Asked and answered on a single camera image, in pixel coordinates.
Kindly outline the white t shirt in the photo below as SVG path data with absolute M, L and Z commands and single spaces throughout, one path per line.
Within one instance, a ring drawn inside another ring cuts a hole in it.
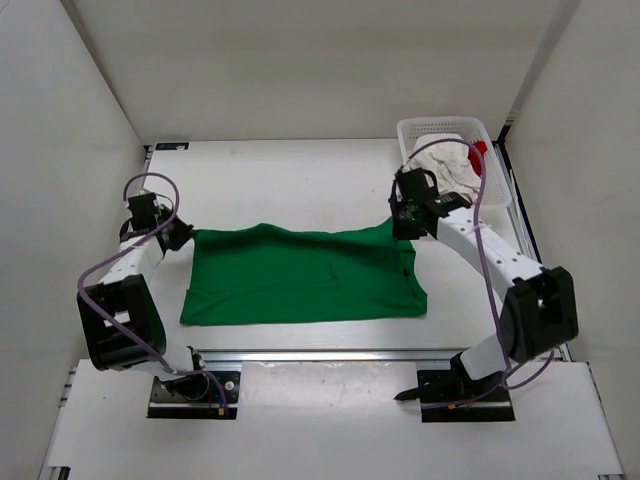
M 466 144 L 437 143 L 417 154 L 403 170 L 422 168 L 430 171 L 436 178 L 440 194 L 456 192 L 474 203 L 480 190 L 481 179 L 475 173 L 468 154 L 469 148 Z

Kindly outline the green t shirt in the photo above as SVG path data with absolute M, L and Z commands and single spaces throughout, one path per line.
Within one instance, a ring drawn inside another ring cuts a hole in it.
M 199 230 L 184 326 L 299 324 L 420 317 L 428 295 L 416 251 L 392 222 L 340 232 L 271 224 Z

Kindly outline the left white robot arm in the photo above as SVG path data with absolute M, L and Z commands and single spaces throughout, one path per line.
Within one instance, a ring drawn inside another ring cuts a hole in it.
M 127 200 L 130 218 L 119 232 L 119 252 L 98 283 L 82 284 L 77 304 L 89 358 L 100 371 L 145 371 L 188 400 L 206 395 L 210 377 L 199 369 L 193 348 L 167 338 L 149 290 L 154 271 L 169 251 L 193 238 L 194 227 L 179 219 L 172 204 L 142 191 Z

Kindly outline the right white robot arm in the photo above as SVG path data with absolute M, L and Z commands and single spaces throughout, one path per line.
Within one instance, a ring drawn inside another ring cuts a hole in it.
M 495 332 L 453 360 L 449 387 L 455 396 L 470 400 L 485 379 L 577 337 L 569 271 L 547 268 L 514 249 L 481 220 L 478 205 L 456 192 L 440 193 L 432 172 L 398 170 L 389 204 L 396 239 L 430 236 L 484 278 Z

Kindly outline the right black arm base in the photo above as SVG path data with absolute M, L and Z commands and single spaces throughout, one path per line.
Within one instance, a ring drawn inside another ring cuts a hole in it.
M 501 386 L 502 374 L 466 381 L 452 370 L 419 370 L 418 385 L 394 400 L 418 400 L 423 423 L 515 421 L 511 397 Z

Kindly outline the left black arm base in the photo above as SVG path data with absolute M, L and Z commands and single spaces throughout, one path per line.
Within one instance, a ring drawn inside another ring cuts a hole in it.
M 199 366 L 213 374 L 222 390 L 205 375 L 162 383 L 154 379 L 147 407 L 150 419 L 235 420 L 241 390 L 242 364 L 201 355 Z

